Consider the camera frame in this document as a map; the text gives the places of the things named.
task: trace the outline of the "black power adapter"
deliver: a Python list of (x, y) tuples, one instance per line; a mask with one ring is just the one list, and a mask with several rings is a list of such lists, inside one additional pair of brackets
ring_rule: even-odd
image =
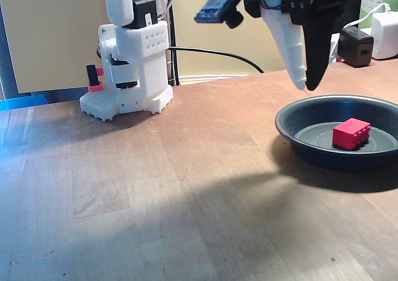
[(337, 54), (352, 67), (365, 67), (371, 63), (373, 37), (355, 26), (343, 28), (338, 39)]

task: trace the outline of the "red lego brick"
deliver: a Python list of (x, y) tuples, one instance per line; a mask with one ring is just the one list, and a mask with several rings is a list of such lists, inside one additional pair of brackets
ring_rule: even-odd
[(91, 86), (91, 85), (89, 84), (89, 85), (88, 85), (88, 91), (94, 93), (94, 92), (96, 92), (96, 91), (104, 90), (104, 85), (102, 84), (102, 82), (99, 81), (99, 83), (100, 83), (99, 85), (94, 85), (94, 86)]
[(103, 68), (97, 68), (97, 76), (103, 76), (104, 75), (104, 69)]
[(350, 118), (333, 129), (332, 143), (345, 149), (354, 149), (367, 141), (370, 129), (370, 123)]

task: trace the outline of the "white power adapter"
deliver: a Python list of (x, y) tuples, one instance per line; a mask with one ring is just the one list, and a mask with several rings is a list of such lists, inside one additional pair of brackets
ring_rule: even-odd
[(398, 12), (374, 14), (371, 36), (374, 39), (372, 58), (386, 59), (398, 54)]

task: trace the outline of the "beige wall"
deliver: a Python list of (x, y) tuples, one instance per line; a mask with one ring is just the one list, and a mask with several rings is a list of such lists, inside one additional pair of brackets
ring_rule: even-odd
[(85, 86), (104, 0), (0, 0), (20, 92)]
[[(108, 23), (105, 0), (0, 0), (20, 92), (87, 84), (85, 65), (101, 65), (97, 28)], [(240, 54), (265, 71), (284, 68), (266, 25), (245, 17), (237, 29), (196, 24), (206, 0), (175, 0), (177, 45)], [(246, 16), (243, 7), (240, 10)], [(202, 53), (178, 54), (181, 75), (255, 73), (243, 62)]]

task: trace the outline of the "table surface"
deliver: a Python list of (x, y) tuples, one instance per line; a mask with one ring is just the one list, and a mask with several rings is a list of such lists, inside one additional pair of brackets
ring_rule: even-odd
[(398, 103), (398, 59), (174, 88), (158, 115), (78, 102), (0, 113), (0, 280), (395, 280), (398, 168), (298, 159), (277, 111), (320, 94)]

